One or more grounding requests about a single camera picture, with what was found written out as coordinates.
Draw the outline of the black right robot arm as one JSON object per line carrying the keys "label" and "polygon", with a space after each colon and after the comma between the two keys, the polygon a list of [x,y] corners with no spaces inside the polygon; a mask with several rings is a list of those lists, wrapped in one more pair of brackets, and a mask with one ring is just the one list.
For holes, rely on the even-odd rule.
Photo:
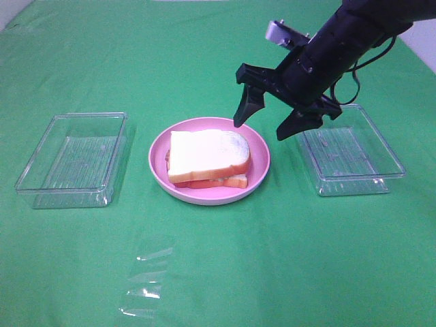
{"label": "black right robot arm", "polygon": [[325,91],[345,72],[358,69],[358,60],[368,50],[395,40],[416,21],[434,18],[434,1],[343,1],[313,37],[277,20],[270,22],[266,39],[289,52],[274,69],[246,63],[238,68],[236,81],[244,89],[234,126],[265,106],[265,93],[292,107],[277,128],[278,140],[321,127],[324,116],[335,120],[341,105]]}

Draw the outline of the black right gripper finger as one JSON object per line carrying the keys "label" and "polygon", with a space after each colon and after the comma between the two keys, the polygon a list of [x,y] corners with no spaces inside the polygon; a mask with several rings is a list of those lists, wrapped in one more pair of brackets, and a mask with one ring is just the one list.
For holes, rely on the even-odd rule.
{"label": "black right gripper finger", "polygon": [[285,140],[303,131],[317,129],[323,124],[322,115],[313,112],[302,112],[294,109],[290,115],[278,126],[277,139]]}
{"label": "black right gripper finger", "polygon": [[233,117],[234,126],[241,127],[248,118],[264,107],[264,91],[250,84],[244,84],[243,94]]}

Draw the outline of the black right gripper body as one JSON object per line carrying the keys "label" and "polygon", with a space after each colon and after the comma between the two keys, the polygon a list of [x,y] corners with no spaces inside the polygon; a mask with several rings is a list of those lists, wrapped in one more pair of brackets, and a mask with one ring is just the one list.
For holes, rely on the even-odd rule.
{"label": "black right gripper body", "polygon": [[324,95],[332,84],[315,75],[315,68],[298,46],[274,68],[241,64],[236,71],[238,84],[250,84],[269,93],[293,109],[328,115],[332,120],[341,114],[340,105]]}

